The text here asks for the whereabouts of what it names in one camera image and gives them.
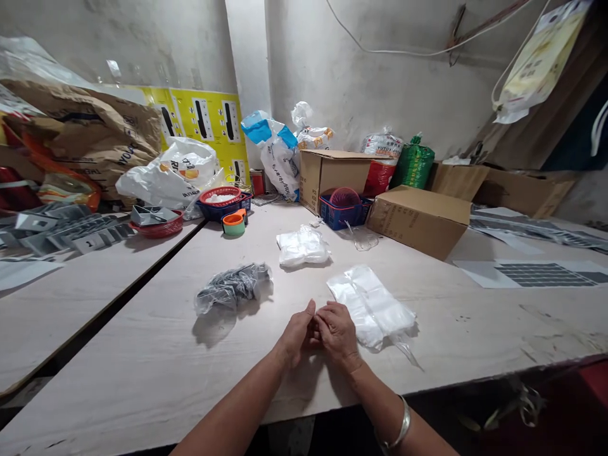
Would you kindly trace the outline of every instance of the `wooden table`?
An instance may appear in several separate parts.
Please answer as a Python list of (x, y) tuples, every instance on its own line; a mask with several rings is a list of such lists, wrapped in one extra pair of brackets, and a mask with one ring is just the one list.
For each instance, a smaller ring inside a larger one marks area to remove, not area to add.
[[(222, 239), (215, 224), (202, 228), (0, 432), (0, 455), (109, 456), (178, 442), (272, 348), (291, 314), (310, 298), (323, 305), (331, 299), (328, 278), (360, 263), (418, 315), (412, 350), (424, 370), (392, 346), (379, 354), (361, 350), (397, 393), (608, 352), (606, 288), (483, 289), (456, 267), (388, 238), (358, 252), (324, 225), (333, 263), (280, 269), (276, 234), (312, 219), (300, 206), (268, 205), (255, 209), (239, 239)], [(546, 252), (534, 259), (608, 266), (595, 252), (531, 242)], [(453, 257), (524, 255), (468, 230)], [(212, 275), (262, 261), (274, 274), (269, 299), (238, 316), (196, 318), (193, 298)], [(264, 422), (353, 403), (344, 379), (323, 354), (313, 355), (284, 380)]]
[(186, 222), (166, 239), (137, 235), (86, 255), (59, 255), (62, 269), (0, 294), (0, 396), (19, 388), (197, 226)]

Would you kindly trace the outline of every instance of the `wooden plank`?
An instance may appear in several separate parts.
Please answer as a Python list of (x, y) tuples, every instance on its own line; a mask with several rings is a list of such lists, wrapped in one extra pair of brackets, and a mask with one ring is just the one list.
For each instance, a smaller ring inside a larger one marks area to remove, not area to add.
[[(198, 226), (176, 236), (134, 236), (66, 265), (0, 299), (0, 396), (9, 394)], [(70, 252), (60, 260), (78, 255)]]
[[(301, 206), (268, 205), (255, 208), (239, 239), (223, 239), (217, 224), (204, 227), (0, 432), (0, 455), (110, 456), (178, 442), (271, 349), (294, 312), (310, 298), (319, 305), (331, 299), (328, 278), (359, 263), (418, 315), (412, 350), (424, 371), (395, 347), (361, 348), (398, 393), (608, 352), (606, 288), (483, 289), (458, 268), (388, 238), (359, 252), (324, 225), (332, 264), (280, 269), (276, 234), (312, 219)], [(530, 242), (546, 252), (535, 259), (608, 267), (608, 257), (595, 252)], [(524, 255), (471, 230), (452, 254), (495, 257)], [(197, 320), (193, 298), (211, 276), (254, 261), (272, 267), (273, 295), (233, 317)], [(320, 353), (287, 376), (264, 422), (353, 403)]]

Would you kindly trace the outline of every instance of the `brown cardboard box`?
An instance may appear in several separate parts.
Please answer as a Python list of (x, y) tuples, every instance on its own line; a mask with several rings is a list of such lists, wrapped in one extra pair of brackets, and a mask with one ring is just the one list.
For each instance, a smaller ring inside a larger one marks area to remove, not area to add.
[(331, 150), (300, 151), (300, 203), (318, 215), (319, 196), (331, 194), (340, 187), (363, 193), (372, 160), (390, 160), (390, 157)]
[(580, 175), (571, 171), (515, 173), (488, 169), (473, 201), (513, 209), (534, 219), (550, 217)]
[(399, 186), (376, 197), (367, 227), (444, 261), (469, 226), (471, 204)]
[(472, 201), (489, 172), (488, 167), (444, 165), (435, 162), (426, 182), (426, 190)]

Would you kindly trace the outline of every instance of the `electrical wire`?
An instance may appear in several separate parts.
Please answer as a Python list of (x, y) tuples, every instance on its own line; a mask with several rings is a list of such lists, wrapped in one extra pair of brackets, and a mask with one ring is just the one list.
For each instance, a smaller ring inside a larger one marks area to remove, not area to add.
[[(490, 96), (492, 98), (492, 106), (496, 106), (498, 104), (498, 100), (494, 98), (494, 95), (496, 93), (496, 89), (498, 88), (498, 85), (500, 84), (500, 81), (505, 77), (505, 75), (509, 71), (509, 68), (511, 67), (511, 65), (513, 65), (515, 63), (515, 61), (517, 60), (517, 57), (519, 57), (519, 54), (521, 53), (521, 50), (524, 48), (524, 46), (526, 45), (526, 43), (528, 42), (528, 40), (530, 39), (530, 37), (534, 34), (534, 30), (536, 30), (536, 26), (538, 25), (538, 22), (540, 21), (540, 19), (545, 14), (545, 11), (549, 7), (550, 3), (551, 3), (551, 0), (547, 0), (547, 3), (545, 3), (545, 7), (543, 8), (543, 10), (538, 15), (538, 18), (536, 19), (536, 22), (534, 23), (534, 25), (532, 26), (532, 28), (528, 32), (528, 35), (526, 36), (525, 40), (522, 41), (521, 46), (519, 46), (519, 49), (517, 50), (517, 52), (515, 53), (515, 55), (513, 56), (513, 58), (511, 59), (511, 61), (509, 62), (509, 64), (507, 65), (507, 68), (505, 68), (505, 70), (502, 72), (502, 74), (500, 75), (500, 77), (496, 81), (496, 84), (494, 84), (494, 88), (492, 89), (492, 94)], [(532, 57), (532, 54), (530, 54), (528, 56), (528, 58), (519, 66), (519, 68), (517, 69), (517, 71), (513, 72), (513, 76), (508, 81), (505, 82), (505, 84), (503, 85), (503, 87), (506, 86), (509, 82), (511, 82), (511, 80), (515, 77), (515, 75), (517, 75), (519, 73), (519, 71), (523, 67), (526, 66), (526, 64), (529, 62), (529, 60), (530, 60), (531, 57)]]
[[(483, 35), (484, 33), (489, 32), (490, 30), (495, 29), (495, 28), (496, 28), (496, 27), (498, 27), (499, 25), (501, 25), (501, 24), (505, 23), (507, 20), (511, 19), (511, 18), (512, 18), (513, 16), (515, 16), (515, 15), (516, 15), (518, 12), (520, 12), (520, 11), (521, 11), (521, 10), (523, 10), (525, 7), (527, 7), (527, 5), (531, 4), (531, 3), (532, 3), (534, 0), (530, 0), (528, 3), (523, 4), (523, 5), (522, 5), (522, 6), (520, 6), (518, 9), (516, 9), (515, 11), (513, 11), (513, 12), (512, 12), (512, 13), (511, 13), (509, 16), (505, 17), (503, 20), (501, 20), (501, 21), (497, 22), (496, 24), (494, 24), (494, 25), (492, 25), (492, 26), (490, 26), (490, 27), (488, 27), (488, 28), (484, 28), (484, 29), (483, 29), (482, 31), (480, 31), (479, 33), (477, 33), (477, 34), (473, 35), (471, 38), (468, 38), (468, 39), (466, 39), (466, 40), (465, 40), (465, 41), (463, 41), (463, 42), (458, 43), (456, 46), (452, 46), (452, 47), (449, 47), (448, 49), (444, 49), (444, 50), (442, 50), (442, 51), (437, 51), (437, 52), (434, 52), (434, 53), (429, 53), (429, 54), (426, 54), (426, 53), (416, 53), (416, 52), (411, 52), (411, 51), (390, 51), (390, 50), (383, 50), (383, 49), (374, 50), (374, 49), (366, 49), (366, 48), (364, 48), (363, 46), (361, 46), (361, 43), (359, 43), (359, 42), (357, 41), (357, 38), (355, 38), (355, 36), (354, 36), (354, 35), (353, 35), (353, 34), (350, 32), (350, 30), (348, 30), (348, 29), (347, 29), (346, 25), (344, 25), (344, 24), (342, 23), (342, 21), (341, 21), (341, 20), (338, 18), (338, 16), (336, 15), (336, 12), (334, 11), (334, 8), (331, 6), (331, 3), (329, 2), (329, 0), (325, 0), (325, 1), (326, 1), (326, 3), (327, 3), (327, 6), (329, 7), (329, 9), (331, 10), (331, 13), (334, 15), (334, 18), (335, 18), (335, 19), (336, 19), (336, 21), (337, 21), (337, 22), (340, 24), (340, 27), (342, 27), (342, 28), (344, 29), (344, 31), (345, 31), (345, 32), (348, 34), (348, 36), (350, 36), (350, 37), (353, 39), (353, 41), (355, 42), (355, 44), (356, 44), (356, 45), (359, 47), (359, 49), (361, 49), (363, 52), (370, 53), (370, 54), (405, 54), (405, 55), (412, 55), (412, 56), (416, 56), (416, 57), (433, 57), (433, 56), (438, 56), (438, 55), (440, 55), (440, 54), (444, 54), (444, 53), (446, 53), (446, 52), (453, 51), (454, 49), (459, 48), (459, 47), (463, 46), (464, 44), (467, 44), (469, 41), (471, 41), (471, 40), (473, 40), (473, 39), (475, 39), (475, 38), (477, 38), (477, 37), (479, 37), (479, 36)], [(548, 4), (549, 4), (549, 2), (550, 2), (550, 1), (551, 1), (551, 0), (548, 0), (548, 1), (547, 1), (547, 4), (545, 5), (545, 8), (543, 8), (543, 13), (545, 12), (545, 9), (547, 8), (547, 6), (548, 6)], [(540, 20), (540, 17), (542, 16), (542, 14), (543, 14), (543, 13), (541, 13), (541, 15), (538, 17), (538, 19), (537, 19), (537, 21), (536, 21), (537, 23), (538, 23), (538, 21)], [(531, 31), (531, 32), (533, 32), (535, 28), (536, 28), (536, 24), (534, 25), (534, 27), (532, 27), (532, 31)]]
[(604, 103), (602, 109), (595, 118), (593, 127), (591, 128), (591, 156), (596, 156), (597, 151), (600, 148), (600, 140), (602, 139), (602, 131), (604, 130), (604, 123), (608, 117), (608, 101)]

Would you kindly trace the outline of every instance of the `bracelet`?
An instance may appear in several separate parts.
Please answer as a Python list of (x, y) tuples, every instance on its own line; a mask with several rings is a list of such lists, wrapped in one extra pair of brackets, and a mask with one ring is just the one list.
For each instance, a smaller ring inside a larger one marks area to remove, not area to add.
[(410, 429), (410, 406), (407, 405), (407, 402), (405, 401), (405, 398), (403, 396), (399, 397), (403, 401), (403, 422), (401, 423), (401, 431), (399, 431), (399, 437), (397, 437), (397, 440), (395, 440), (391, 444), (389, 444), (388, 442), (380, 442), (380, 444), (387, 450), (391, 450), (392, 448), (399, 445), (399, 443), (401, 443), (401, 441), (407, 434), (407, 431)]

